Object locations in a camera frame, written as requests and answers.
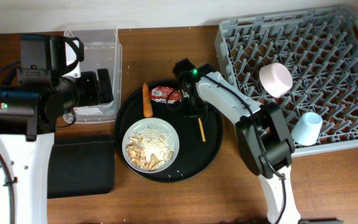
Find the wooden chopstick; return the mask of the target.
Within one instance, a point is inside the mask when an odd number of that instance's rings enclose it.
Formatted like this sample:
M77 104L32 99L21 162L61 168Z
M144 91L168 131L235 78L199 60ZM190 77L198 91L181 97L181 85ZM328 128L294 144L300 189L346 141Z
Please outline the wooden chopstick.
M199 124L199 128L200 128L201 139L202 139L203 142L206 142L206 138L205 138L205 135L204 135L203 123L202 123L201 118L198 118L198 124Z

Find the red snack wrapper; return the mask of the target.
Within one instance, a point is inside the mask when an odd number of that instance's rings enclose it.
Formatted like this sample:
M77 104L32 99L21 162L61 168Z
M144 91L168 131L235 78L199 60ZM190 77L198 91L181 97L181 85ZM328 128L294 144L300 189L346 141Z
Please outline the red snack wrapper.
M174 104L181 101L181 91L168 86L157 86L150 90L149 97L157 103Z

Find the orange carrot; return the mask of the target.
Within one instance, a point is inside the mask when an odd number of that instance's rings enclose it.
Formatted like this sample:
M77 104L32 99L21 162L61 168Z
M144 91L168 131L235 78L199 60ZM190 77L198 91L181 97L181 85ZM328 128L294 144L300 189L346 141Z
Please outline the orange carrot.
M152 105L150 103L149 88L146 83L142 86L143 114L146 118L153 116Z

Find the grey plate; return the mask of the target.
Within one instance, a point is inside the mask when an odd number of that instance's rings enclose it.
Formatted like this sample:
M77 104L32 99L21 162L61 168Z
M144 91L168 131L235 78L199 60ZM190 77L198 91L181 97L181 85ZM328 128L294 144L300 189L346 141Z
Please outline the grey plate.
M180 150L175 128L159 118L135 122L122 139L122 153L131 168L154 174L170 167Z

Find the food scraps and rice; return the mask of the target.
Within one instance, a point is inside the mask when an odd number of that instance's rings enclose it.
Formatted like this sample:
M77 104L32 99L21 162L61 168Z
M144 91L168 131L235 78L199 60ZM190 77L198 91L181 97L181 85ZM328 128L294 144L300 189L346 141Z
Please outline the food scraps and rice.
M130 162L146 171L155 171L173 159L174 143L170 133L162 128L134 131L125 145Z

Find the light blue cup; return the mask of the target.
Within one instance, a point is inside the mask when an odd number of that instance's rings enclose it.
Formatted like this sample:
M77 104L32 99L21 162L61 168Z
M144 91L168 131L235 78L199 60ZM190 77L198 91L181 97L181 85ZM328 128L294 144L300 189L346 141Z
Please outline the light blue cup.
M307 112L298 120L291 132L291 136L298 144L311 146L317 141L322 124L323 119L319 114Z

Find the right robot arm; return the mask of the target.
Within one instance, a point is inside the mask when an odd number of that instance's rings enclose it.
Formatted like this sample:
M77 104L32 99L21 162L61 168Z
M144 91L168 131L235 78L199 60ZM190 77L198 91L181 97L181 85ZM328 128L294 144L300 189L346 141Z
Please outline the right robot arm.
M262 185L268 221L301 223L290 180L295 143L282 109L245 96L208 63L196 67L185 58L172 72L191 117L205 118L212 105L234 125L241 159Z

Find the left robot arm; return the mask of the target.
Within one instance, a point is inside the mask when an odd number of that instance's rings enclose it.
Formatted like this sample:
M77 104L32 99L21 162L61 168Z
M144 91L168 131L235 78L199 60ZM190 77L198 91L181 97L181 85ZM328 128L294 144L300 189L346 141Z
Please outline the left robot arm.
M79 72L84 57L77 37L21 37L21 58L0 84L0 223L46 223L48 199L114 188L109 136L55 139L59 117L113 98Z

